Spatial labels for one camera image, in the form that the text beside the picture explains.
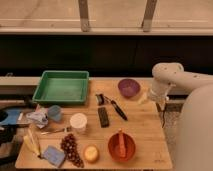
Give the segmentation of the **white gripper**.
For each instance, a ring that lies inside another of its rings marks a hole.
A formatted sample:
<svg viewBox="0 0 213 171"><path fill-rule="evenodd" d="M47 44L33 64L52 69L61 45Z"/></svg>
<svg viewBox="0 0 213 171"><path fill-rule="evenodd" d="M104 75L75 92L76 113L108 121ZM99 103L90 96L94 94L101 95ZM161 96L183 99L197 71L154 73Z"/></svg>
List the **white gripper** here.
<svg viewBox="0 0 213 171"><path fill-rule="evenodd" d="M166 90L165 89L153 89L150 88L148 91L148 96L143 93L138 101L139 104L144 104L148 101L148 98L152 101L165 101L166 100Z"/></svg>

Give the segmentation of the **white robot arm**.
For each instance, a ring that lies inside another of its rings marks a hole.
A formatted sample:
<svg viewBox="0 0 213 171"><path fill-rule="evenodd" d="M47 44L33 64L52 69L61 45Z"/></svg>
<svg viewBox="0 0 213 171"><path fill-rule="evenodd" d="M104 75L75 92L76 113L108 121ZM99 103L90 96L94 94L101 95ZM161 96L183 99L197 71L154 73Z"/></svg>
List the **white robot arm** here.
<svg viewBox="0 0 213 171"><path fill-rule="evenodd" d="M142 102L165 108L174 87L189 93L183 104L177 131L174 171L213 171L213 75L187 72L181 63L158 63Z"/></svg>

